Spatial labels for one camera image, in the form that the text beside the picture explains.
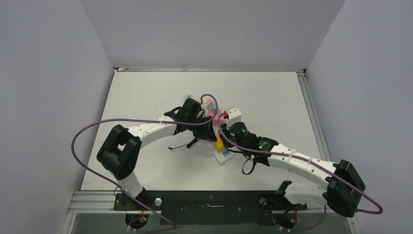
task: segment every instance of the yellow object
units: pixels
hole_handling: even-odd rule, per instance
[[[213,142],[212,144],[214,145],[216,151],[219,153],[225,150],[224,143],[222,142],[219,135],[217,135],[217,142]]]

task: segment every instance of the gray wall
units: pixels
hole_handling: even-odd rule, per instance
[[[364,233],[412,233],[412,71],[411,0],[347,0],[307,70],[332,158],[384,208],[358,215]]]
[[[306,68],[344,0],[79,0],[119,67]]]
[[[112,77],[78,1],[1,1],[1,233],[61,232],[84,174],[71,139],[100,118]],[[94,135],[77,144],[83,160]]]

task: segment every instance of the white table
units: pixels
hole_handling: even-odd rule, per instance
[[[102,119],[156,119],[182,106],[185,95],[198,99],[209,93],[221,110],[236,106],[250,132],[269,137],[298,152],[320,159],[319,149],[304,103],[297,74],[270,72],[116,72]],[[99,126],[88,166],[112,178],[96,154],[114,125]],[[249,175],[241,174],[245,158],[234,157],[219,165],[205,145],[172,152],[190,142],[191,132],[165,137],[143,148],[135,173],[147,190],[276,190],[284,180],[308,180],[288,171],[258,164]],[[110,191],[109,182],[86,172],[81,190]]]

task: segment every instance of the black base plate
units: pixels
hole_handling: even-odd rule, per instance
[[[277,197],[275,191],[145,191],[145,201],[156,211],[178,225],[213,225],[273,223],[272,211],[285,211],[291,204],[284,197]],[[265,197],[265,206],[259,203]],[[162,199],[162,205],[156,206],[156,198]],[[306,205],[298,205],[299,210],[306,210]],[[116,195],[113,209],[116,211],[140,211],[124,194]]]

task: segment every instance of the black strap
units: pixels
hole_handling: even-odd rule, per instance
[[[241,172],[242,172],[244,175],[250,175],[250,174],[254,171],[255,165],[257,165],[257,162],[255,161],[255,158],[254,158],[253,161],[252,161],[251,171],[249,171],[248,173],[245,173],[245,172],[244,172],[244,166],[245,166],[246,162],[248,162],[248,161],[249,161],[249,159],[247,159],[247,160],[244,162],[243,168],[242,168],[242,170],[241,170]]]

